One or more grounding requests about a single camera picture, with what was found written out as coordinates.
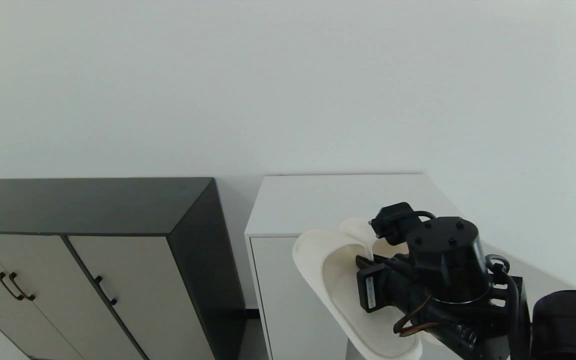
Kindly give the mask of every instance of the cable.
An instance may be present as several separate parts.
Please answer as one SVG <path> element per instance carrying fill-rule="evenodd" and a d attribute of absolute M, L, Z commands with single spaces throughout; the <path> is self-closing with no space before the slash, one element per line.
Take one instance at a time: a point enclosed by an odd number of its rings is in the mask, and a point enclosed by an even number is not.
<path fill-rule="evenodd" d="M 501 262 L 500 264 L 493 264 L 493 260 Z M 526 354 L 526 349 L 522 347 L 522 340 L 519 335 L 519 290 L 513 278 L 508 275 L 510 270 L 510 262 L 502 255 L 487 255 L 486 267 L 494 274 L 503 278 L 508 284 L 508 301 L 510 307 L 510 328 L 508 329 L 508 347 L 510 348 L 510 358 L 512 360 L 529 360 L 530 357 Z"/>
<path fill-rule="evenodd" d="M 412 312 L 405 315 L 395 323 L 395 325 L 392 327 L 392 332 L 395 334 L 399 334 L 400 338 L 405 338 L 409 337 L 410 335 L 414 335 L 422 330 L 426 330 L 427 328 L 431 328 L 432 326 L 439 325 L 439 323 L 436 322 L 429 322 L 416 326 L 405 326 L 406 323 L 408 323 L 410 319 L 412 319 L 415 316 L 415 314 L 417 314 L 420 310 L 422 310 L 432 298 L 433 298 L 432 294 L 428 294 L 428 296 L 425 298 L 423 303 L 421 303 L 421 305 L 419 305 L 416 309 L 412 310 Z"/>
<path fill-rule="evenodd" d="M 428 211 L 413 211 L 413 212 L 407 213 L 406 215 L 410 215 L 410 217 L 426 217 L 428 219 L 436 219 L 437 218 L 437 216 L 432 214 L 432 212 L 428 212 Z"/>

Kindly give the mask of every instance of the sticker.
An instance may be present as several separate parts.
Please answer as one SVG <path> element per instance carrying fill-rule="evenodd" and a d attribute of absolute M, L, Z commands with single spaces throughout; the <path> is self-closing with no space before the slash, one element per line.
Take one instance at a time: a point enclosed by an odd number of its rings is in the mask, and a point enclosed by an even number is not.
<path fill-rule="evenodd" d="M 366 292 L 368 293 L 368 309 L 372 309 L 377 306 L 377 301 L 375 301 L 375 281 L 374 278 L 370 276 L 366 278 Z"/>

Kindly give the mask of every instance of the white slipper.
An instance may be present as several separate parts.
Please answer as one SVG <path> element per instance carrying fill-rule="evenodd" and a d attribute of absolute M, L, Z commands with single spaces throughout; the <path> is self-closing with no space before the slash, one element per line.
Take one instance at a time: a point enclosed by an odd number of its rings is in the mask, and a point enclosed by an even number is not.
<path fill-rule="evenodd" d="M 399 337 L 393 333 L 393 325 L 403 317 L 400 310 L 388 306 L 367 313 L 359 305 L 355 256 L 372 259 L 373 249 L 382 248 L 379 244 L 375 246 L 375 233 L 368 239 L 368 231 L 359 222 L 358 219 L 344 222 L 342 228 L 346 234 L 327 230 L 304 232 L 295 242 L 292 259 L 366 360 L 419 360 L 420 337 L 417 334 Z"/>

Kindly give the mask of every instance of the black handle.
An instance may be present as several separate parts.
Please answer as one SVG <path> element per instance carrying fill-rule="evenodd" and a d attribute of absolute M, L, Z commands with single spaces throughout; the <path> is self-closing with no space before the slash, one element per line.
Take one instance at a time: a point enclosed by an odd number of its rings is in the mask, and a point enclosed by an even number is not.
<path fill-rule="evenodd" d="M 12 281 L 12 285 L 14 285 L 14 287 L 16 287 L 16 289 L 19 290 L 19 292 L 21 293 L 21 295 L 22 295 L 23 297 L 25 297 L 26 299 L 28 299 L 28 300 L 30 300 L 30 301 L 35 300 L 36 298 L 35 298 L 34 295 L 28 296 L 25 292 L 23 292 L 22 289 L 20 289 L 19 285 L 17 285 L 17 283 L 15 282 L 15 278 L 16 278 L 16 277 L 17 277 L 17 273 L 14 272 L 14 271 L 11 272 L 10 275 L 8 276 L 8 278 L 10 279 L 10 281 Z"/>
<path fill-rule="evenodd" d="M 3 273 L 3 272 L 0 272 L 0 283 L 4 286 L 4 288 L 6 288 L 6 290 L 10 293 L 10 295 L 12 295 L 13 298 L 15 298 L 15 299 L 17 299 L 17 300 L 19 300 L 19 301 L 24 300 L 24 296 L 23 296 L 23 295 L 17 295 L 17 296 L 16 296 L 15 294 L 12 293 L 12 291 L 10 291 L 10 288 L 8 287 L 8 285 L 6 285 L 6 284 L 4 283 L 4 278 L 6 278 L 6 274 Z"/>
<path fill-rule="evenodd" d="M 99 286 L 99 289 L 101 289 L 101 281 L 102 281 L 103 279 L 104 279 L 104 278 L 103 278 L 101 275 L 99 275 L 99 276 L 97 276 L 96 278 L 94 278 L 94 282 Z M 110 300 L 110 299 L 108 298 L 108 296 L 106 296 L 105 293 L 103 294 L 103 296 L 105 296 L 105 300 L 107 300 L 108 303 L 110 303 L 110 305 L 115 305 L 115 304 L 117 303 L 117 299 L 116 299 L 116 298 Z"/>

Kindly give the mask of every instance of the white cabinet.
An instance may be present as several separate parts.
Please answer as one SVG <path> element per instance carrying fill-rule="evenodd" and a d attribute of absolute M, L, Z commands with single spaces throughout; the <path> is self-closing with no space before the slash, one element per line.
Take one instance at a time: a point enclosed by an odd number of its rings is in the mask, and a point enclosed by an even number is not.
<path fill-rule="evenodd" d="M 245 240 L 270 360 L 356 359 L 345 333 L 297 271 L 293 244 L 307 230 L 336 231 L 345 219 L 372 219 L 382 207 L 403 201 L 439 217 L 462 216 L 424 174 L 263 179 Z M 508 258 L 512 275 L 524 277 L 530 307 L 541 296 L 571 287 L 499 249 L 483 246 L 486 253 Z M 423 360 L 459 359 L 441 346 L 425 343 L 423 348 Z"/>
<path fill-rule="evenodd" d="M 51 360 L 82 360 L 32 301 L 16 297 L 10 268 L 0 263 L 0 330 L 26 354 Z"/>
<path fill-rule="evenodd" d="M 141 360 L 59 236 L 0 234 L 0 262 L 86 360 Z"/>
<path fill-rule="evenodd" d="M 295 240 L 250 238 L 272 358 L 344 359 L 347 338 L 295 267 Z"/>
<path fill-rule="evenodd" d="M 69 240 L 150 360 L 213 358 L 166 237 Z"/>

